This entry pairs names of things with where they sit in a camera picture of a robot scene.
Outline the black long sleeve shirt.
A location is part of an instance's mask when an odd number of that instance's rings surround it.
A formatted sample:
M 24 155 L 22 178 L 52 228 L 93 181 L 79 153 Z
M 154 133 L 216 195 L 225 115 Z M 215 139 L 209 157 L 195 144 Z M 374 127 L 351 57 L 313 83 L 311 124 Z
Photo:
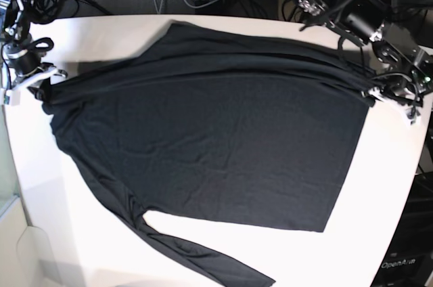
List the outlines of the black long sleeve shirt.
M 139 57 L 52 86 L 43 110 L 93 195 L 151 247 L 223 286 L 271 286 L 143 216 L 322 232 L 372 74 L 330 49 L 174 23 Z

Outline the black OpenArm case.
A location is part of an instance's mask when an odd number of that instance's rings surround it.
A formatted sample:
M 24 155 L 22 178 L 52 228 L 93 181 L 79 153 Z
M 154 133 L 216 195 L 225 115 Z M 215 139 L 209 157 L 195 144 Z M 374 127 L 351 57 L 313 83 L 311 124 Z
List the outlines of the black OpenArm case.
M 372 286 L 427 286 L 432 275 L 432 173 L 416 175 Z

